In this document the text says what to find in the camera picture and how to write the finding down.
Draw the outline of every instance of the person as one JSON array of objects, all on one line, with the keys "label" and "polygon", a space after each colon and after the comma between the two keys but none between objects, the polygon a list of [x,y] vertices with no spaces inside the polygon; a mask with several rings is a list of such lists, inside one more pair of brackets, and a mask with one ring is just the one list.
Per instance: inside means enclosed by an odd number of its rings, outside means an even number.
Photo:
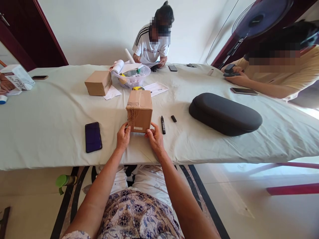
[{"label": "person", "polygon": [[[175,169],[155,123],[147,129],[160,166],[140,168],[132,187],[119,164],[130,141],[131,127],[117,133],[112,156],[93,182],[77,214],[65,231],[67,238],[218,238],[192,191]],[[179,224],[173,216],[176,212]]]},{"label": "person", "polygon": [[157,9],[153,20],[143,26],[137,34],[133,45],[133,59],[136,63],[141,63],[141,57],[151,63],[157,62],[160,58],[158,67],[165,66],[173,22],[173,10],[166,1]]},{"label": "person", "polygon": [[3,74],[0,73],[0,95],[7,95],[7,93],[14,88],[14,84],[12,84]]},{"label": "person", "polygon": [[305,21],[281,29],[234,61],[233,71],[240,76],[226,80],[271,97],[296,98],[319,79],[319,46],[314,45],[317,33],[316,24]]}]

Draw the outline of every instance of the white box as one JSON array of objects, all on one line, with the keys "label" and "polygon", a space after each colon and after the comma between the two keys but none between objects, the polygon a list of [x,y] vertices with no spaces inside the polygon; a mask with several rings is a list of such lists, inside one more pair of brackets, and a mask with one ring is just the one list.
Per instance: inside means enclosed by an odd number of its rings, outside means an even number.
[{"label": "white box", "polygon": [[19,90],[31,90],[35,84],[21,65],[8,65],[0,72]]}]

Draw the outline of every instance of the doorway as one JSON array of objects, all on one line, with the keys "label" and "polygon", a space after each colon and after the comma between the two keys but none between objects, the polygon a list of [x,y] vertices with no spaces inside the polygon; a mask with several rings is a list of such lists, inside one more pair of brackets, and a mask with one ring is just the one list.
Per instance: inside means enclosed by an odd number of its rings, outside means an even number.
[{"label": "doorway", "polygon": [[37,0],[1,0],[0,32],[0,41],[27,71],[68,65]]}]

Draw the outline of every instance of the black bag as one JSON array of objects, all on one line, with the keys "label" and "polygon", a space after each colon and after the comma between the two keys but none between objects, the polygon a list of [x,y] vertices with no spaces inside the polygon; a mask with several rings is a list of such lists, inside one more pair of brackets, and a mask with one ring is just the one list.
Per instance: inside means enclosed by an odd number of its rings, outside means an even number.
[{"label": "black bag", "polygon": [[189,106],[195,119],[228,136],[238,136],[259,128],[261,115],[244,105],[212,93],[196,96]]}]

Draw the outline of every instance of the table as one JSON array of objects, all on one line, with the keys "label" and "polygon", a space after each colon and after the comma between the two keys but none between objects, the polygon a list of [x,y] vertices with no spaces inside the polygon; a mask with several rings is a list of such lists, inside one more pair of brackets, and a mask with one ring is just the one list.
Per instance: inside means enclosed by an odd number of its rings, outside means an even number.
[{"label": "table", "polygon": [[[234,94],[230,91],[234,85],[222,79],[220,71],[215,69],[214,76],[207,75],[210,66],[176,67],[178,72],[170,72],[167,66],[152,72],[144,82],[148,85],[158,81],[169,87],[152,97],[152,120],[160,125],[163,115],[164,146],[175,164],[278,163],[319,155],[319,120],[282,100]],[[108,68],[83,65],[31,71],[31,76],[49,77],[0,106],[0,169],[105,164],[116,147],[116,133],[127,120],[125,107],[130,90],[113,79],[122,95],[105,100],[90,96],[84,81],[95,70]],[[193,98],[204,92],[258,111],[263,124],[253,133],[222,135],[188,113]],[[100,123],[103,148],[87,154],[84,126],[96,121]],[[157,163],[148,139],[132,133],[121,164]]]}]

